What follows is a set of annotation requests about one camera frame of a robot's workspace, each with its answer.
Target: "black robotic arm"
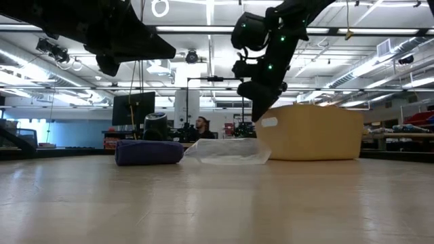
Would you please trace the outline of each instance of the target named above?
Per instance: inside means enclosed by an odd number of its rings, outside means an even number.
[[[244,13],[231,36],[236,49],[242,49],[232,69],[235,77],[251,77],[242,83],[238,94],[253,101],[252,120],[257,121],[287,88],[283,82],[289,70],[298,40],[308,41],[306,27],[334,0],[285,0],[277,7],[269,7],[265,17]],[[248,64],[247,48],[265,55],[257,57],[256,64]]]

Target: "purple pouch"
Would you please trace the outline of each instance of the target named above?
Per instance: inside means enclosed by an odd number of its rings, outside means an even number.
[[[178,142],[120,140],[116,143],[118,166],[175,164],[183,156],[184,147]]]

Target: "plastic bag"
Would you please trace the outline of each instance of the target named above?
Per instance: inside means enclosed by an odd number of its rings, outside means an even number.
[[[201,163],[215,165],[261,165],[268,161],[270,155],[271,149],[254,138],[200,139],[184,153],[184,156]]]

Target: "man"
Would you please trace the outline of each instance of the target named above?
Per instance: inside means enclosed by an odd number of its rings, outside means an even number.
[[[196,129],[199,132],[199,139],[216,139],[214,134],[210,132],[210,122],[202,116],[196,120]]]

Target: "black monitor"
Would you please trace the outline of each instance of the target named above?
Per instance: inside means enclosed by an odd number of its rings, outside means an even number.
[[[112,125],[131,125],[131,108],[134,114],[134,125],[144,123],[144,118],[155,112],[155,92],[117,96],[113,101]]]

